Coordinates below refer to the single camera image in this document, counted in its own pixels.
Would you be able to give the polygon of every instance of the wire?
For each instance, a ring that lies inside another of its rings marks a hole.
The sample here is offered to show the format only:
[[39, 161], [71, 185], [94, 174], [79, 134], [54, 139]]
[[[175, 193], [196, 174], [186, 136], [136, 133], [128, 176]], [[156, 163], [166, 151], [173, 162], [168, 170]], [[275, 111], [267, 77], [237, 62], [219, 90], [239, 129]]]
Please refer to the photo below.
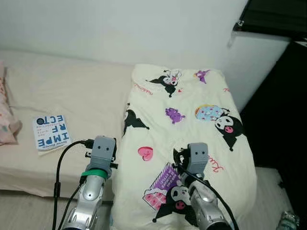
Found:
[[58, 161], [58, 166], [57, 166], [57, 175], [56, 175], [56, 182], [55, 182], [55, 186], [54, 186], [54, 192], [53, 192], [53, 197], [54, 197], [54, 206], [53, 206], [53, 222], [52, 222], [52, 230], [56, 229], [56, 225], [57, 225], [57, 211], [58, 211], [58, 197], [59, 197], [59, 193], [60, 193], [60, 182], [59, 182], [59, 170], [61, 168], [61, 163], [62, 163], [62, 159], [65, 155], [65, 153], [74, 145], [77, 144], [85, 144], [86, 141], [84, 140], [79, 140], [76, 141], [74, 143], [71, 143], [69, 146], [67, 146], [64, 151], [62, 152], [61, 156], [59, 157], [59, 161]]
[[190, 172], [188, 172], [187, 170], [185, 170], [181, 165], [178, 165], [177, 167], [179, 167], [182, 171], [184, 171], [187, 175], [193, 177], [195, 180], [199, 181], [200, 183], [202, 183], [203, 185], [205, 185], [206, 187], [208, 187], [209, 189], [211, 189], [213, 191], [213, 193], [216, 195], [217, 198], [219, 198], [219, 200], [221, 201], [221, 203], [224, 205], [224, 207], [226, 208], [226, 211], [228, 212], [231, 221], [234, 225], [235, 230], [239, 230], [238, 224], [236, 222], [236, 219], [234, 217], [234, 214], [232, 213], [230, 207], [228, 206], [228, 204], [223, 200], [223, 198], [221, 197], [221, 195], [207, 182], [203, 181], [202, 179], [198, 178], [197, 176], [191, 174]]
[[62, 220], [61, 220], [61, 223], [59, 224], [59, 227], [58, 227], [58, 230], [61, 229], [62, 227], [62, 224], [64, 222], [64, 219], [65, 219], [65, 216], [66, 216], [66, 213], [67, 213], [67, 210], [69, 208], [69, 205], [71, 204], [71, 201], [73, 200], [74, 196], [76, 195], [76, 193], [79, 191], [79, 189], [81, 188], [81, 185], [82, 184], [79, 184], [78, 187], [76, 188], [76, 190], [73, 192], [73, 194], [71, 195], [71, 197], [69, 198], [69, 200], [67, 201], [67, 204], [66, 204], [66, 207], [65, 207], [65, 211], [63, 213], [63, 216], [62, 216]]

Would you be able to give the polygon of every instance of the floor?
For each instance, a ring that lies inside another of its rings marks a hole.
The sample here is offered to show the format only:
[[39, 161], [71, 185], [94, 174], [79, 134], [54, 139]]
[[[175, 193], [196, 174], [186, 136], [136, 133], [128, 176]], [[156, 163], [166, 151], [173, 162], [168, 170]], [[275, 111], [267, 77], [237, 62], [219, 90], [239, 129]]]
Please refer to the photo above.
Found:
[[[256, 204], [248, 216], [238, 224], [241, 230], [274, 230], [281, 213], [292, 210], [291, 204], [285, 190], [278, 186], [280, 175], [275, 169], [256, 168], [256, 172], [258, 176]], [[63, 213], [65, 205], [65, 199], [59, 201], [58, 216]], [[101, 213], [108, 213], [108, 210], [109, 207], [104, 206], [101, 208]], [[50, 230], [52, 217], [52, 198], [0, 191], [1, 229]]]

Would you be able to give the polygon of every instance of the pink pillow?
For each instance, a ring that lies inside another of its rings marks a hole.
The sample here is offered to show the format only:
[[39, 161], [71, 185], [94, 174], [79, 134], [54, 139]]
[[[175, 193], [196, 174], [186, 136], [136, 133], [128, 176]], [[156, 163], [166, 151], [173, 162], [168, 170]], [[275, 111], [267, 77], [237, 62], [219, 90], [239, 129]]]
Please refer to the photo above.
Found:
[[14, 133], [20, 127], [20, 121], [12, 115], [7, 103], [4, 77], [4, 65], [0, 61], [0, 145], [4, 143], [15, 143]]

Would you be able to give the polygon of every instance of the green band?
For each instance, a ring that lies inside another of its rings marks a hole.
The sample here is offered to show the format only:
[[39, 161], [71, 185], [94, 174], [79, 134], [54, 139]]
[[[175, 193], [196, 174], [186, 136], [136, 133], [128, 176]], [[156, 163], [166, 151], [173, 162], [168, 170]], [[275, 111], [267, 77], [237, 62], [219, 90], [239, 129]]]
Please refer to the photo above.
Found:
[[81, 174], [81, 176], [89, 176], [89, 175], [96, 175], [96, 176], [100, 176], [102, 178], [107, 179], [107, 173], [101, 169], [91, 169]]

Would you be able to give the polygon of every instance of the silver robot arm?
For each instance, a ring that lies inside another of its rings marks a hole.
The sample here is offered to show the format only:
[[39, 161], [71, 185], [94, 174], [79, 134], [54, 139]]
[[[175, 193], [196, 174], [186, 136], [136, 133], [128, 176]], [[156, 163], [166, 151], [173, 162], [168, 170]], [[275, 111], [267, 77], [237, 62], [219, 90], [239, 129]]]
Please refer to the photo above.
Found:
[[90, 164], [82, 177], [86, 177], [79, 193], [77, 206], [67, 216], [62, 230], [93, 230], [99, 219], [98, 208], [102, 204], [104, 186], [111, 176], [111, 167], [117, 168], [112, 163], [115, 160], [116, 140], [97, 136], [93, 143]]
[[231, 230], [217, 205], [214, 192], [186, 173], [203, 180], [208, 159], [208, 146], [204, 143], [188, 144], [188, 148], [181, 149], [181, 152], [174, 150], [174, 167], [177, 168], [182, 183], [189, 188], [191, 206], [195, 211], [199, 229]]

